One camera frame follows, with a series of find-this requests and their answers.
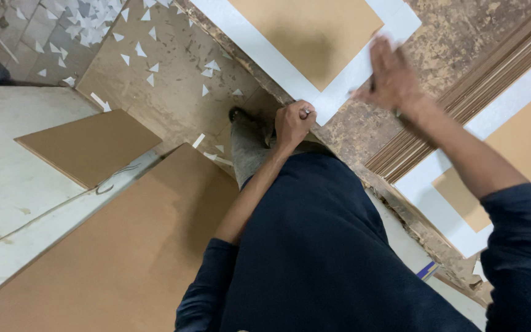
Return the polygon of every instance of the brown board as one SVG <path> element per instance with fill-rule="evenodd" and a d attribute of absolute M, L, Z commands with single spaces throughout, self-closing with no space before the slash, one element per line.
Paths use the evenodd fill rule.
<path fill-rule="evenodd" d="M 120 109 L 15 141 L 87 189 L 161 143 L 157 135 Z"/>
<path fill-rule="evenodd" d="M 238 195 L 184 144 L 0 287 L 0 332 L 170 331 Z"/>

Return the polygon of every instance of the tiled floor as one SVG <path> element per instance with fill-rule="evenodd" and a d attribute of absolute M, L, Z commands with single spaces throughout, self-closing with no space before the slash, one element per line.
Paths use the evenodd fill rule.
<path fill-rule="evenodd" d="M 17 81 L 67 85 L 63 79 L 72 76 L 79 81 L 98 52 L 101 43 L 86 47 L 80 44 L 80 36 L 71 39 L 65 30 L 72 25 L 67 16 L 70 11 L 61 11 L 66 0 L 0 0 L 0 18 L 9 24 L 0 27 L 0 39 L 18 59 L 18 63 L 5 51 L 0 43 L 0 62 Z M 17 11 L 26 19 L 18 17 Z M 57 18 L 49 18 L 47 10 Z M 36 50 L 36 42 L 44 53 Z M 63 59 L 66 68 L 59 65 L 61 54 L 53 53 L 52 42 L 63 48 L 68 55 Z M 46 77 L 38 73 L 46 69 Z"/>

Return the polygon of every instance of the gray pants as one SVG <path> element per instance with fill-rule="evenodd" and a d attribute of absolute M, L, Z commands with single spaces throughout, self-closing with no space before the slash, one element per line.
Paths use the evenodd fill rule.
<path fill-rule="evenodd" d="M 268 145 L 266 136 L 266 130 L 258 122 L 249 120 L 242 113 L 235 117 L 231 125 L 231 154 L 239 189 L 248 178 L 257 172 L 257 169 L 266 160 L 271 148 L 276 145 L 275 138 L 271 138 Z M 333 156 L 324 145 L 306 140 L 299 144 L 292 155 L 306 152 Z"/>

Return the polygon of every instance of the cardboard sheet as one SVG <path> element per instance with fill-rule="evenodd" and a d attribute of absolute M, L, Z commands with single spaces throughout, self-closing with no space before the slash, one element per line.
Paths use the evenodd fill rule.
<path fill-rule="evenodd" d="M 0 331 L 166 331 L 238 194 L 184 144 L 0 288 Z"/>
<path fill-rule="evenodd" d="M 229 2 L 320 92 L 383 26 L 361 0 Z"/>
<path fill-rule="evenodd" d="M 87 189 L 161 143 L 157 135 L 123 110 L 86 117 L 15 141 Z"/>
<path fill-rule="evenodd" d="M 531 102 L 484 141 L 531 181 Z M 432 185 L 475 232 L 478 233 L 491 223 L 454 168 L 446 170 Z"/>

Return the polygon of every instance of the man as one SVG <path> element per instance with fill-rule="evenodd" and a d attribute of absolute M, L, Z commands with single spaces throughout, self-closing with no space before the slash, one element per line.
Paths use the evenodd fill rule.
<path fill-rule="evenodd" d="M 371 58 L 374 89 L 352 97 L 401 110 L 448 155 L 491 217 L 494 231 L 481 255 L 494 286 L 487 329 L 531 331 L 531 184 L 420 91 L 400 49 L 379 37 Z M 304 101 L 278 110 L 277 143 L 210 240 L 176 330 L 476 330 L 391 250 L 378 212 L 345 164 L 297 154 L 316 117 Z M 231 118 L 233 145 L 242 145 L 251 121 L 239 110 Z"/>

